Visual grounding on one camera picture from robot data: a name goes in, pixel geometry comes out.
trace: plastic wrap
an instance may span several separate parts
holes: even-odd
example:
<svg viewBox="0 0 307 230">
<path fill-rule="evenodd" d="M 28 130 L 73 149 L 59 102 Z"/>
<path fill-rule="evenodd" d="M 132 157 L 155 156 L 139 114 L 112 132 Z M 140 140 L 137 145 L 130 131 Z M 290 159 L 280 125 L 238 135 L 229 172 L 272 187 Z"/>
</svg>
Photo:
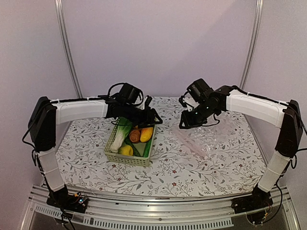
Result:
<svg viewBox="0 0 307 230">
<path fill-rule="evenodd" d="M 218 146 L 216 132 L 213 128 L 198 127 L 192 129 L 179 129 L 179 127 L 174 126 L 172 129 L 173 133 L 183 145 L 189 148 L 191 152 L 205 158 L 209 158 L 210 154 L 216 150 Z"/>
</svg>

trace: floral tablecloth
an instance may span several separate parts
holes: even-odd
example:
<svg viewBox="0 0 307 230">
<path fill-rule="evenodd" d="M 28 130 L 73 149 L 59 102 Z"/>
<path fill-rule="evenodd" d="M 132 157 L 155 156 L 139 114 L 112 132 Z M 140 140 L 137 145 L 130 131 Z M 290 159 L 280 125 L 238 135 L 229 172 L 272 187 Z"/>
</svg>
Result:
<svg viewBox="0 0 307 230">
<path fill-rule="evenodd" d="M 217 196 L 252 190 L 265 164 L 243 115 L 224 112 L 218 116 L 220 124 L 202 128 L 215 137 L 204 138 L 211 148 L 200 154 L 174 134 L 183 110 L 178 98 L 155 97 L 151 107 L 163 124 L 157 126 L 150 167 L 107 160 L 103 148 L 114 127 L 110 119 L 77 120 L 57 151 L 65 183 L 143 196 Z"/>
</svg>

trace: black cable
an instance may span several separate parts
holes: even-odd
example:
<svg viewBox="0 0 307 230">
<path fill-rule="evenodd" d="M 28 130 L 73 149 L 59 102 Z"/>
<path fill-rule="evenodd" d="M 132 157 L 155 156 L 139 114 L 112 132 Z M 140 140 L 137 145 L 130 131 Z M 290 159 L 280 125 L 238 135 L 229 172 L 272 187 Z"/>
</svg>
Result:
<svg viewBox="0 0 307 230">
<path fill-rule="evenodd" d="M 35 155 L 36 149 L 35 149 L 35 146 L 34 146 L 32 143 L 25 141 L 24 139 L 25 139 L 26 136 L 29 134 L 30 130 L 32 129 L 32 127 L 33 127 L 33 125 L 34 125 L 34 123 L 35 123 L 36 120 L 38 119 L 38 116 L 41 114 L 41 112 L 43 111 L 43 109 L 44 109 L 46 106 L 48 106 L 48 105 L 49 105 L 49 104 L 47 103 L 47 104 L 43 105 L 43 106 L 39 109 L 39 111 L 36 113 L 36 116 L 33 118 L 31 125 L 29 126 L 28 130 L 25 132 L 23 138 L 21 139 L 21 141 L 22 141 L 24 144 L 30 145 L 30 146 L 33 148 L 33 150 L 32 150 L 32 160 L 33 160 L 33 163 L 34 163 L 35 166 L 36 166 L 36 155 Z"/>
<path fill-rule="evenodd" d="M 189 93 L 189 92 L 186 91 L 186 92 L 184 93 L 184 95 L 182 95 L 182 98 L 184 98 L 188 93 Z M 186 104 L 186 105 L 188 105 L 188 106 L 190 106 L 192 109 L 194 109 L 194 107 L 193 107 L 192 105 L 190 105 L 189 103 L 187 103 L 186 101 L 183 102 L 183 103 Z"/>
<path fill-rule="evenodd" d="M 245 95 L 256 97 L 256 98 L 259 98 L 259 99 L 264 99 L 264 100 L 267 100 L 267 101 L 270 101 L 270 102 L 274 102 L 274 103 L 277 103 L 277 104 L 281 104 L 281 105 L 284 105 L 284 106 L 288 106 L 288 104 L 285 104 L 285 103 L 273 100 L 273 99 L 268 98 L 268 97 L 264 97 L 264 96 L 253 94 L 253 93 L 247 93 L 247 92 L 243 91 L 242 89 L 240 89 L 239 87 L 237 87 L 236 85 L 234 85 L 232 87 L 234 87 L 236 90 L 238 90 L 239 92 L 241 92 L 241 93 L 243 93 Z"/>
<path fill-rule="evenodd" d="M 295 169 L 296 168 L 296 165 L 297 165 L 297 156 L 294 155 L 294 158 L 295 158 L 295 164 L 293 165 L 293 159 L 291 159 L 291 168 L 292 169 Z"/>
<path fill-rule="evenodd" d="M 278 181 L 279 181 L 279 179 L 277 180 L 277 182 L 276 182 L 276 187 L 278 188 L 278 190 L 280 191 L 280 204 L 279 204 L 279 206 L 278 206 L 278 209 L 277 209 L 277 211 L 274 213 L 274 215 L 270 218 L 270 219 L 268 219 L 267 221 L 264 221 L 263 222 L 263 224 L 264 223 L 267 223 L 267 222 L 269 222 L 269 221 L 271 221 L 276 215 L 277 215 L 277 213 L 279 212 L 279 210 L 280 210 L 280 208 L 282 207 L 282 204 L 283 204 L 283 192 L 282 192 L 282 190 L 281 190 L 281 188 L 278 186 Z"/>
<path fill-rule="evenodd" d="M 112 90 L 115 86 L 123 85 L 123 84 L 125 84 L 125 83 L 124 83 L 124 82 L 121 82 L 121 83 L 116 83 L 116 84 L 112 85 L 112 86 L 109 88 L 108 92 L 107 92 L 107 96 L 110 97 L 111 90 Z M 139 97 L 140 97 L 141 102 L 138 103 L 138 104 L 131 104 L 131 105 L 139 106 L 139 105 L 141 105 L 141 104 L 143 103 L 143 101 L 144 101 L 144 94 L 143 94 L 143 91 L 142 91 L 142 90 L 140 90 Z"/>
<path fill-rule="evenodd" d="M 306 151 L 307 148 L 304 148 L 304 149 L 299 149 L 297 152 L 300 152 L 300 151 Z"/>
<path fill-rule="evenodd" d="M 119 118 L 115 121 L 111 121 L 111 124 L 115 125 L 115 126 L 130 126 L 129 124 L 127 125 L 121 125 L 121 124 L 117 124 L 117 121 L 119 120 Z"/>
<path fill-rule="evenodd" d="M 123 84 L 125 84 L 125 83 L 124 83 L 124 82 L 121 82 L 121 83 L 116 83 L 116 84 L 112 85 L 112 86 L 109 88 L 108 92 L 107 92 L 108 97 L 109 97 L 110 94 L 111 94 L 111 90 L 112 90 L 115 86 L 123 85 Z"/>
<path fill-rule="evenodd" d="M 212 124 L 212 125 L 208 125 L 208 126 L 202 126 L 202 127 L 210 127 L 210 126 L 215 126 L 215 125 L 217 125 L 218 123 L 220 123 L 220 120 L 216 118 L 215 114 L 213 114 L 213 119 L 214 119 L 215 121 L 217 121 L 217 123 Z"/>
</svg>

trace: purple wall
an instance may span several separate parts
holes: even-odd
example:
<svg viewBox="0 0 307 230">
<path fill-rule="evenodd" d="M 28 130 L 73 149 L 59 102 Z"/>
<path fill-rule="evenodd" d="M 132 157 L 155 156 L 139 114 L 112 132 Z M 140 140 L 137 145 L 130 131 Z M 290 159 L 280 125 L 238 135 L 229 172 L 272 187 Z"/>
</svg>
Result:
<svg viewBox="0 0 307 230">
<path fill-rule="evenodd" d="M 260 33 L 246 91 L 277 100 L 295 99 L 307 124 L 307 1 L 265 1 Z M 271 158 L 279 130 L 250 119 L 267 155 Z M 303 135 L 301 147 L 306 147 Z M 301 229 L 307 229 L 307 157 L 298 154 L 295 170 L 288 169 L 286 184 Z"/>
<path fill-rule="evenodd" d="M 21 142 L 35 103 L 76 95 L 54 1 L 5 0 L 0 9 L 0 229 L 15 230 L 32 185 L 42 181 Z"/>
<path fill-rule="evenodd" d="M 127 81 L 145 94 L 179 96 L 198 78 L 239 84 L 256 1 L 63 1 L 85 96 Z"/>
</svg>

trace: white plastic basket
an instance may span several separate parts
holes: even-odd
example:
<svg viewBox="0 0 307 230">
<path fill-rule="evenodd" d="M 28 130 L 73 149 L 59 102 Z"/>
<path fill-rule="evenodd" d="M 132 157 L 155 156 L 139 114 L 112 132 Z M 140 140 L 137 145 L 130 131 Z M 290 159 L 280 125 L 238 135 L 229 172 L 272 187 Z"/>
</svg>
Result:
<svg viewBox="0 0 307 230">
<path fill-rule="evenodd" d="M 125 156 L 125 155 L 121 155 L 121 154 L 118 154 L 118 153 L 111 152 L 110 146 L 112 145 L 112 143 L 115 139 L 117 127 L 118 126 L 114 127 L 114 129 L 111 133 L 111 136 L 110 136 L 109 140 L 107 141 L 106 147 L 104 149 L 104 152 L 105 152 L 108 160 L 113 161 L 113 162 L 123 163 L 123 164 L 138 165 L 138 166 L 149 166 L 149 159 L 150 159 L 150 155 L 152 153 L 154 136 L 155 136 L 155 126 L 153 127 L 154 130 L 153 130 L 152 142 L 150 144 L 150 150 L 149 150 L 149 153 L 148 153 L 148 157 Z"/>
</svg>

